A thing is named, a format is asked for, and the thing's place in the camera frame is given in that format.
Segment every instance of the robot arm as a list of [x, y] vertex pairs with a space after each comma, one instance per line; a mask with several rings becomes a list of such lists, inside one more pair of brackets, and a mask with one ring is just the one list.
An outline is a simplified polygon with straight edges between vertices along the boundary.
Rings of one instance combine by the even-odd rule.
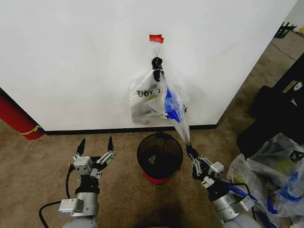
[[251, 217], [244, 214], [249, 211], [254, 202], [250, 193], [240, 200], [236, 200], [225, 183], [220, 180], [224, 172], [224, 166], [219, 163], [211, 163], [207, 158], [199, 156], [191, 144], [187, 145], [187, 154], [192, 161], [192, 177], [201, 181], [209, 193], [209, 200], [213, 202], [218, 218], [224, 223], [224, 228], [259, 228], [260, 226]]
[[81, 179], [80, 186], [75, 190], [75, 198], [61, 200], [59, 207], [60, 212], [75, 218], [72, 222], [65, 224], [64, 228], [97, 228], [95, 220], [98, 214], [97, 197], [100, 193], [98, 180], [102, 176], [101, 171], [116, 156], [111, 137], [108, 152], [101, 157], [82, 157], [84, 146], [85, 139], [80, 143], [77, 153], [72, 155], [74, 163], [70, 164], [69, 169], [69, 172], [77, 171]]

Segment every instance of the black baseboard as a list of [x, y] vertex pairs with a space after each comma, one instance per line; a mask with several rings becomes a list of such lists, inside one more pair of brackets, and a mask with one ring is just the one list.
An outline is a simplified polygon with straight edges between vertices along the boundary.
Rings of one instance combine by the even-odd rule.
[[[193, 125], [190, 130], [215, 129], [217, 124]], [[118, 129], [95, 129], [95, 130], [71, 130], [71, 131], [46, 131], [47, 135], [61, 134], [105, 134], [105, 133], [129, 133], [129, 132], [159, 132], [174, 131], [174, 127], [144, 127], [144, 128], [118, 128]]]

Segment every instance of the brown carpet floor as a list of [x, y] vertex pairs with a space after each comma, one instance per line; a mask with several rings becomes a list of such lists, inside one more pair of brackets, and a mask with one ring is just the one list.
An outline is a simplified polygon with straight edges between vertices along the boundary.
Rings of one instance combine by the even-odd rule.
[[[259, 88], [273, 86], [303, 52], [304, 39], [294, 33], [284, 39], [272, 40], [217, 129], [191, 131], [194, 148], [212, 162], [221, 162], [227, 170], [239, 154], [237, 135], [254, 120], [247, 112]], [[181, 143], [176, 132], [169, 133]], [[117, 157], [100, 179], [99, 227], [220, 227], [207, 191], [191, 177], [187, 156], [184, 156], [181, 169], [164, 185], [153, 185], [143, 177], [136, 150], [149, 134], [111, 134]], [[28, 141], [0, 121], [0, 227], [42, 227], [38, 210], [46, 203], [65, 198], [67, 165], [72, 162], [71, 155], [81, 139], [86, 138], [85, 155], [96, 156], [105, 153], [109, 136], [45, 135]], [[73, 172], [71, 194], [77, 187], [76, 179], [76, 172]], [[69, 220], [57, 210], [58, 205], [44, 210], [45, 219], [52, 228], [61, 227]]]

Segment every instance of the black cable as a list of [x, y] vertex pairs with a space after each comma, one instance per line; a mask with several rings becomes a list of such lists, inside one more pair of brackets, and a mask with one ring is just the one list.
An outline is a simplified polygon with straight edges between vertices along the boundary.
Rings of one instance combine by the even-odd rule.
[[70, 174], [74, 169], [75, 169], [74, 166], [72, 164], [70, 164], [70, 167], [69, 167], [69, 169], [67, 171], [67, 175], [66, 175], [66, 197], [68, 199], [71, 198], [69, 190], [68, 190], [68, 179], [70, 178]]
[[[226, 184], [226, 185], [233, 185], [233, 186], [245, 186], [246, 189], [247, 189], [247, 192], [248, 192], [248, 196], [251, 198], [252, 195], [250, 193], [250, 189], [248, 187], [248, 185], [246, 185], [245, 183], [229, 183], [229, 182], [225, 182], [225, 181], [221, 181], [222, 183]], [[255, 214], [255, 210], [253, 209], [253, 207], [251, 208], [251, 211], [252, 211], [252, 217], [253, 219], [256, 221], [256, 214]]]
[[[67, 175], [66, 175], [66, 196], [67, 196], [68, 199], [71, 198], [70, 193], [69, 193], [69, 190], [68, 190], [68, 179], [70, 178], [70, 174], [71, 174], [71, 172], [72, 172], [74, 169], [75, 169], [75, 168], [74, 168], [73, 164], [70, 164], [70, 167], [69, 167], [69, 169], [68, 169], [68, 171], [67, 171]], [[60, 202], [61, 202], [61, 200], [60, 200], [60, 201], [56, 201], [56, 202], [52, 202], [52, 203], [48, 203], [48, 204], [42, 206], [42, 207], [39, 209], [39, 218], [40, 218], [40, 221], [42, 222], [42, 224], [43, 224], [43, 226], [44, 226], [45, 228], [48, 228], [48, 224], [47, 224], [47, 222], [46, 222], [46, 221], [44, 220], [44, 218], [43, 218], [42, 210], [43, 210], [44, 208], [48, 207], [48, 206], [52, 206], [52, 205], [55, 205], [55, 204], [59, 204]]]
[[52, 203], [48, 203], [48, 204], [42, 206], [42, 207], [39, 209], [39, 218], [40, 218], [40, 221], [42, 222], [42, 224], [43, 224], [43, 226], [44, 226], [45, 228], [48, 228], [48, 224], [47, 224], [47, 222], [46, 222], [46, 221], [44, 220], [44, 218], [43, 218], [42, 210], [43, 210], [44, 208], [48, 207], [48, 206], [52, 206], [52, 205], [54, 205], [54, 204], [59, 204], [60, 202], [61, 202], [61, 200], [60, 200], [60, 201], [56, 201], [56, 202], [52, 202]]

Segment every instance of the red tape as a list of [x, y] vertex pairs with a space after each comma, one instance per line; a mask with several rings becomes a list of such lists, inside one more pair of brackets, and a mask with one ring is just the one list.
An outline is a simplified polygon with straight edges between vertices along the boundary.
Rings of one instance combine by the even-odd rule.
[[161, 34], [159, 34], [159, 35], [151, 35], [150, 34], [150, 41], [154, 41], [154, 42], [158, 42], [158, 43], [163, 43], [163, 39], [164, 38], [162, 38], [162, 35]]

